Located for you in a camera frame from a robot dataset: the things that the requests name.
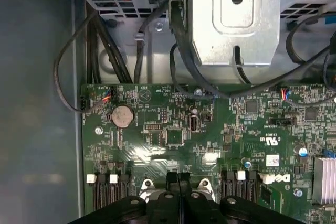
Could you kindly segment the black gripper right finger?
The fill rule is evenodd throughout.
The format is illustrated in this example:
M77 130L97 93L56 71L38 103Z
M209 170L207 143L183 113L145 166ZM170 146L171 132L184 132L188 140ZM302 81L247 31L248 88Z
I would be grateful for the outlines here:
M187 223L271 223L273 211L257 204L256 180L230 179L220 197L207 177L180 173L180 205Z

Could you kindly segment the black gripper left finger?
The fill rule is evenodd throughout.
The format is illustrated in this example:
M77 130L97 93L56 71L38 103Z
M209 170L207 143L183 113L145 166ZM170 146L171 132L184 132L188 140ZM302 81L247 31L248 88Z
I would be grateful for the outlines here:
M166 190L151 193L148 201L127 196L72 223L178 223L180 191L173 190L174 183L180 183L179 175L169 172Z

